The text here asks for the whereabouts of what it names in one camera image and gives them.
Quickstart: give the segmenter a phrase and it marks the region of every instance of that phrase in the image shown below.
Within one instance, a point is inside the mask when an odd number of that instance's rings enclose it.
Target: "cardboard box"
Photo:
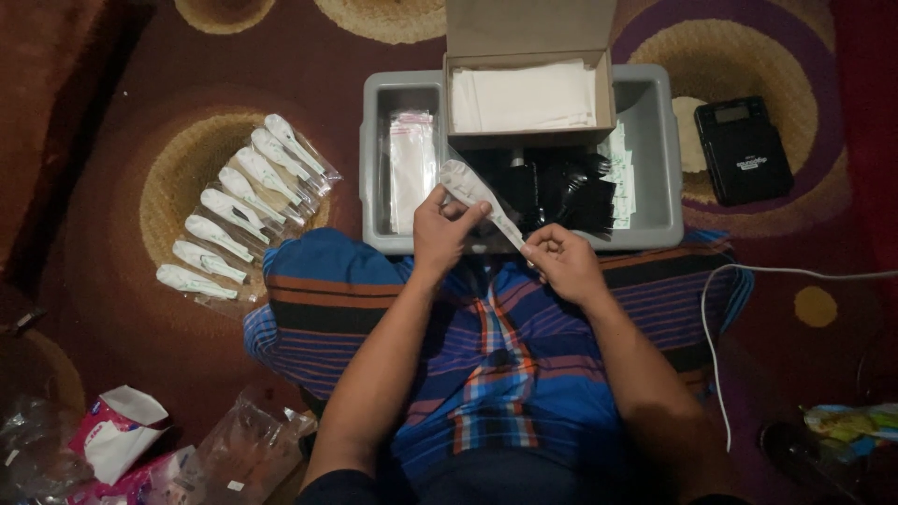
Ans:
[[[616,6],[617,0],[446,0],[443,78],[449,144],[486,149],[583,146],[604,140],[616,124],[608,40]],[[595,67],[595,127],[454,131],[455,68],[527,68],[574,58]]]

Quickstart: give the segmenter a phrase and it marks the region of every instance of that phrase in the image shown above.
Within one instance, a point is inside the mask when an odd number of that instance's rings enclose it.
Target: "gray plastic tray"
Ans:
[[[638,210],[629,230],[611,235],[580,233],[597,251],[639,250],[677,245],[682,240],[682,168],[676,117],[667,71],[658,65],[615,65],[614,98],[618,119],[633,151]],[[362,200],[362,237],[384,254],[411,254],[411,235],[390,231],[390,114],[426,109],[435,115],[436,157],[445,159],[446,127],[442,113],[443,72],[382,72],[365,81],[364,118],[359,129],[358,197]],[[509,252],[511,245],[471,239],[473,253]]]

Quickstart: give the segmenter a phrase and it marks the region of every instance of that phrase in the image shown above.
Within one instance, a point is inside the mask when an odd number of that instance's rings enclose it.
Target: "box lid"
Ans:
[[[617,0],[446,0],[449,57],[607,49]]]

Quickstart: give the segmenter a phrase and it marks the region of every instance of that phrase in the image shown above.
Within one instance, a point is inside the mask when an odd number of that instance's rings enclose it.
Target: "power cord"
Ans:
[[[708,329],[708,318],[705,316],[705,296],[708,294],[708,286],[711,284],[711,280],[714,279],[714,276],[717,275],[718,272],[726,269],[742,269],[742,270],[751,270],[751,271],[771,271],[771,272],[781,272],[781,273],[801,273],[804,275],[808,275],[817,279],[823,280],[869,280],[869,279],[885,279],[888,277],[898,277],[898,270],[888,270],[881,271],[875,273],[860,273],[853,275],[828,275],[824,273],[817,273],[815,271],[810,270],[801,270],[801,269],[774,269],[768,267],[750,267],[747,265],[739,265],[736,263],[730,263],[724,265],[722,267],[718,267],[711,271],[711,274],[708,275],[708,280],[705,281],[705,287],[701,290],[701,325],[705,329],[705,337],[708,339],[708,347],[711,349],[711,362],[714,365],[714,384],[718,390],[718,402],[720,402],[720,413],[724,416],[724,426],[726,427],[726,452],[729,452],[730,446],[733,441],[733,436],[730,431],[729,419],[726,416],[726,407],[724,406],[724,396],[720,391],[720,372],[718,370],[718,354],[714,350],[714,341],[711,339],[711,332]]]

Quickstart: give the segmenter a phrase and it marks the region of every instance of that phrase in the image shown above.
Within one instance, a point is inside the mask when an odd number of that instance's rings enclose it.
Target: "digital scale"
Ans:
[[[786,152],[760,96],[700,105],[695,124],[720,205],[775,199],[792,190]]]

